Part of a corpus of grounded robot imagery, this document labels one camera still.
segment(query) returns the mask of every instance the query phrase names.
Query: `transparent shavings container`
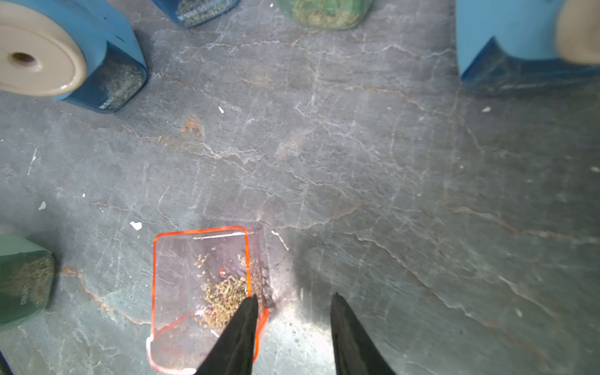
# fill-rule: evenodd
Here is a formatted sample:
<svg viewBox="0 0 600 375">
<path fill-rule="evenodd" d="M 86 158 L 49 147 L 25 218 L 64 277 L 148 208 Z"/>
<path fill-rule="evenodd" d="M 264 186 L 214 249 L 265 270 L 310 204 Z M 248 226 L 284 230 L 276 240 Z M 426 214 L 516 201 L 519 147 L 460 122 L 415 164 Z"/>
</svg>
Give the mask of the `transparent shavings container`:
<svg viewBox="0 0 600 375">
<path fill-rule="evenodd" d="M 107 43 L 102 64 L 63 100 L 95 112 L 112 113 L 133 98 L 147 81 L 146 67 Z"/>
<path fill-rule="evenodd" d="M 256 294 L 254 360 L 266 330 L 258 230 L 241 226 L 161 233 L 154 239 L 148 361 L 166 374 L 194 374 L 242 300 Z"/>
<path fill-rule="evenodd" d="M 0 332 L 46 307 L 54 273 L 48 250 L 24 238 L 0 235 Z"/>
<path fill-rule="evenodd" d="M 185 28 L 210 21 L 233 9 L 239 0 L 152 0 L 173 22 Z"/>
<path fill-rule="evenodd" d="M 358 25 L 373 0 L 277 0 L 279 9 L 301 25 L 346 30 Z"/>
</svg>

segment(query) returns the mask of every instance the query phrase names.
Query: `crumb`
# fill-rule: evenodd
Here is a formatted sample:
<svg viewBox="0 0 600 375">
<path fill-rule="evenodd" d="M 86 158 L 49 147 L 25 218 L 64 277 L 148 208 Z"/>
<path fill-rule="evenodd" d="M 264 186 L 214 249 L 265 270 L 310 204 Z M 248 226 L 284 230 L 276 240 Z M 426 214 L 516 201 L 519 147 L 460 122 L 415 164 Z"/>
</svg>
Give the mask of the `crumb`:
<svg viewBox="0 0 600 375">
<path fill-rule="evenodd" d="M 214 287 L 206 283 L 202 289 L 205 293 L 204 300 L 207 302 L 206 308 L 202 315 L 194 319 L 203 327 L 224 330 L 248 295 L 246 278 L 229 276 Z"/>
<path fill-rule="evenodd" d="M 208 255 L 205 256 L 204 258 L 202 257 L 202 255 L 198 255 L 198 261 L 196 263 L 194 263 L 194 266 L 201 268 L 204 265 L 206 258 L 208 258 Z"/>
<path fill-rule="evenodd" d="M 242 256 L 242 254 L 238 254 L 239 262 L 242 264 L 242 267 L 246 268 L 246 257 Z"/>
</svg>

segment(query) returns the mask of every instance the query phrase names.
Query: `clear plastic tray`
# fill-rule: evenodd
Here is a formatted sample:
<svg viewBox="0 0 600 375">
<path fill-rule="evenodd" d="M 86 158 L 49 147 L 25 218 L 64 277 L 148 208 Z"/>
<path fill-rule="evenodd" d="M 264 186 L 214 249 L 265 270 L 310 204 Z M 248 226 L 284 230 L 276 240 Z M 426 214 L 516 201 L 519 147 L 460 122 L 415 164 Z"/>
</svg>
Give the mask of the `clear plastic tray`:
<svg viewBox="0 0 600 375">
<path fill-rule="evenodd" d="M 256 294 L 254 360 L 266 330 L 260 241 L 241 226 L 161 233 L 154 239 L 148 361 L 166 374 L 194 374 L 231 315 Z"/>
</svg>

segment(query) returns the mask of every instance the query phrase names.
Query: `green container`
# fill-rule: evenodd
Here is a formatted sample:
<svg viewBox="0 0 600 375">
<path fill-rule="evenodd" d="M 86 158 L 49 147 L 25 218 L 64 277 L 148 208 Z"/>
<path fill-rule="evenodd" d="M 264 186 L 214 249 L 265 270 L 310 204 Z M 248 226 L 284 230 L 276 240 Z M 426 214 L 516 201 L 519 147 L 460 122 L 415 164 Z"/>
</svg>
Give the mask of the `green container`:
<svg viewBox="0 0 600 375">
<path fill-rule="evenodd" d="M 283 14 L 305 26 L 346 30 L 358 25 L 373 0 L 277 0 Z"/>
<path fill-rule="evenodd" d="M 46 307 L 55 274 L 52 253 L 13 235 L 0 235 L 0 332 Z"/>
</svg>

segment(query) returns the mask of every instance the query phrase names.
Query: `white debris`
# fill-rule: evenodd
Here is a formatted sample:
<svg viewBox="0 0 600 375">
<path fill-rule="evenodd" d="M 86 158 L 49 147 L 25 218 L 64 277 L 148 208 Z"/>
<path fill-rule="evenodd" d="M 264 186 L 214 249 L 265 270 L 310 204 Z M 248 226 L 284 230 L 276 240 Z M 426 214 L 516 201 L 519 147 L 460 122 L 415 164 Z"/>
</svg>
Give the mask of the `white debris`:
<svg viewBox="0 0 600 375">
<path fill-rule="evenodd" d="M 34 161 L 35 159 L 37 159 L 37 156 L 35 156 L 37 154 L 37 147 L 34 150 L 34 155 L 31 158 L 31 163 L 29 164 L 29 170 L 27 171 L 27 175 L 29 176 L 29 174 L 31 173 L 31 167 L 34 165 Z"/>
<path fill-rule="evenodd" d="M 140 230 L 142 228 L 142 224 L 141 223 L 136 223 L 135 221 L 132 221 L 129 223 L 133 229 L 135 230 Z"/>
<path fill-rule="evenodd" d="M 271 231 L 272 234 L 274 234 L 275 236 L 277 236 L 277 238 L 279 238 L 279 241 L 281 241 L 281 243 L 283 244 L 283 247 L 286 248 L 286 251 L 290 251 L 290 248 L 287 247 L 286 243 L 283 242 L 283 238 L 281 238 L 281 236 L 279 235 L 279 233 L 277 233 L 276 231 L 272 230 Z"/>
</svg>

